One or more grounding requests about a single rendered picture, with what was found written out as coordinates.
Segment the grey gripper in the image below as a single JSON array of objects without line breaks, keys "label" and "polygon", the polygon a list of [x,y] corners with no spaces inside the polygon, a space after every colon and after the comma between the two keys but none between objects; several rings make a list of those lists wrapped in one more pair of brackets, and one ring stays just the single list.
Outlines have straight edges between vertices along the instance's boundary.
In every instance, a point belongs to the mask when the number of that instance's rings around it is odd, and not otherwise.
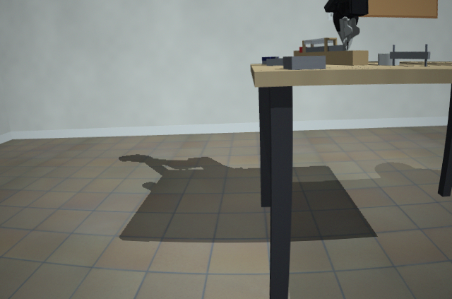
[{"label": "grey gripper", "polygon": [[[369,14],[368,0],[336,0],[334,4],[333,22],[335,29],[344,48],[349,50],[353,37],[360,33],[360,29],[357,27],[359,16]],[[349,21],[344,17],[347,17]]]}]

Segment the clear glass channel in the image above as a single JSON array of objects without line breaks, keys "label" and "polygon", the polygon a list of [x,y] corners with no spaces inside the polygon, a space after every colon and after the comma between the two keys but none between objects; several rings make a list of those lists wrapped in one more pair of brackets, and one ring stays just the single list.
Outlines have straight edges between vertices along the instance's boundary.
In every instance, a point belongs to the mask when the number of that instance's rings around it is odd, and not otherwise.
[{"label": "clear glass channel", "polygon": [[[328,40],[328,46],[333,45],[333,40]],[[324,52],[324,38],[304,40],[304,52]]]}]

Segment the grey cylinder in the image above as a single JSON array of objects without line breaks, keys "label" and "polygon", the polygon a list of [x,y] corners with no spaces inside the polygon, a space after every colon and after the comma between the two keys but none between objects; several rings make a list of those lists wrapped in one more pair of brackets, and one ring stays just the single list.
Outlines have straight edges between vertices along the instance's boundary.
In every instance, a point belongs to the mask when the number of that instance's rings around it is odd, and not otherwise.
[{"label": "grey cylinder", "polygon": [[[378,54],[378,65],[392,66],[393,59],[390,59],[390,54]],[[400,59],[395,59],[395,66],[400,65]]]}]

